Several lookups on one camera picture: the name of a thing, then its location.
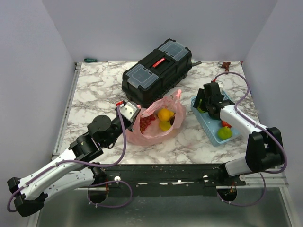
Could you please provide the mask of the pink plastic bag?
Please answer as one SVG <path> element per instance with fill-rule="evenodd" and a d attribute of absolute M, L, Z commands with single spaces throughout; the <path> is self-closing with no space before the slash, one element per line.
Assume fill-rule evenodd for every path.
<path fill-rule="evenodd" d="M 126 139 L 129 143 L 137 146 L 149 146 L 161 143 L 165 140 L 175 137 L 182 126 L 186 116 L 185 107 L 181 104 L 182 91 L 176 90 L 173 94 L 164 96 L 162 99 L 154 102 L 148 108 L 142 108 L 133 125 L 133 132 L 126 133 Z M 168 131 L 162 131 L 159 128 L 158 111 L 162 108 L 169 109 L 175 113 L 174 117 L 169 121 L 172 127 Z M 144 133 L 140 132 L 139 122 L 143 117 L 154 114 L 156 119 L 151 122 Z"/>

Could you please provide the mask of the green fake apple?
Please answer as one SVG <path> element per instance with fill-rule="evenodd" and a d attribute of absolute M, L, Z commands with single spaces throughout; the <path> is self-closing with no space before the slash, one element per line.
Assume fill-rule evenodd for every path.
<path fill-rule="evenodd" d="M 201 108 L 197 108 L 198 109 L 198 111 L 200 112 L 200 113 L 206 113 L 206 111 L 204 111 L 203 109 L 201 109 Z"/>

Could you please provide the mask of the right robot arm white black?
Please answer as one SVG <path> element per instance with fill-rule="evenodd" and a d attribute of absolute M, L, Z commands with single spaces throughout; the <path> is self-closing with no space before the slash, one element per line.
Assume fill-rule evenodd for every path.
<path fill-rule="evenodd" d="M 214 132 L 219 130 L 221 122 L 226 122 L 247 139 L 244 157 L 220 165 L 218 181 L 221 184 L 229 185 L 237 175 L 286 164 L 280 130 L 259 124 L 240 111 L 233 101 L 224 97 L 218 83 L 206 83 L 199 89 L 192 110 L 209 138 L 219 140 Z"/>

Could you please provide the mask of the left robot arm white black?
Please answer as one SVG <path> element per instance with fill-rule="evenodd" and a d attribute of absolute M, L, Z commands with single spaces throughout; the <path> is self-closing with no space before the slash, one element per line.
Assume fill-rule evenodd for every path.
<path fill-rule="evenodd" d="M 94 163 L 93 159 L 103 154 L 103 148 L 112 148 L 120 135 L 125 136 L 135 119 L 134 112 L 117 111 L 113 120 L 99 115 L 88 125 L 88 132 L 79 136 L 52 162 L 27 177 L 9 179 L 7 183 L 12 196 L 7 203 L 8 212 L 27 217 L 64 192 L 101 186 L 105 175 L 96 169 L 115 166 L 123 156 L 112 164 Z"/>

